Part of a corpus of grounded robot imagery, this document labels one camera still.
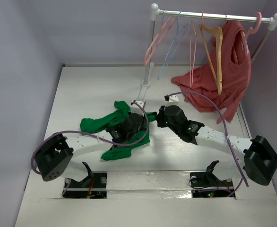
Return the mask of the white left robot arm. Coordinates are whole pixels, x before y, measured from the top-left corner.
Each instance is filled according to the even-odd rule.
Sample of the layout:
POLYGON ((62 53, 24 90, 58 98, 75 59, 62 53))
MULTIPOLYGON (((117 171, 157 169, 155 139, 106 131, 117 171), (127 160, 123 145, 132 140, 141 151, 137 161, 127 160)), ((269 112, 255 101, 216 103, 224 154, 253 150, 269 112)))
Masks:
POLYGON ((129 148, 141 142, 147 135, 149 122, 147 115, 130 113, 121 123, 106 130, 112 140, 107 140, 96 134, 80 131, 61 131, 47 138, 32 154, 31 168, 42 176, 45 182, 61 176, 72 159, 74 149, 67 143, 64 133, 76 133, 111 144, 110 151, 119 148, 129 148))

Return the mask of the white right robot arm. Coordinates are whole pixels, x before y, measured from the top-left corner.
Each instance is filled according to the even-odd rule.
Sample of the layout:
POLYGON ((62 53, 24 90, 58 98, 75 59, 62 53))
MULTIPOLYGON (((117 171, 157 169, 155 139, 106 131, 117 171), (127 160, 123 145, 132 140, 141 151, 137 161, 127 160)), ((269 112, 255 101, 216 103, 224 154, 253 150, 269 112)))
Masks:
POLYGON ((267 186, 277 169, 277 153, 262 136, 241 138, 216 131, 203 123, 188 120, 177 105, 161 106, 156 116, 159 128, 168 127, 181 140, 231 154, 240 171, 257 184, 267 186))

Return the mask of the green t shirt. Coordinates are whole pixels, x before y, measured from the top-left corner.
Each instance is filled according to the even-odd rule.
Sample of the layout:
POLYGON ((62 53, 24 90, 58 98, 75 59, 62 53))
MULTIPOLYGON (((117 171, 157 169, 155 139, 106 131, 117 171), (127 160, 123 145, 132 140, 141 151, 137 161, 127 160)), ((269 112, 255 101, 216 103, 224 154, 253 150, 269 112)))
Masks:
POLYGON ((125 101, 115 101, 114 107, 116 110, 103 118, 83 118, 80 122, 80 130, 83 132, 95 134, 106 131, 110 133, 114 143, 132 144, 131 146, 112 145, 101 156, 101 159, 105 161, 128 158, 131 156, 133 149, 150 142, 150 130, 148 128, 145 131, 138 132, 134 137, 125 137, 123 133, 123 121, 131 114, 130 106, 125 101))

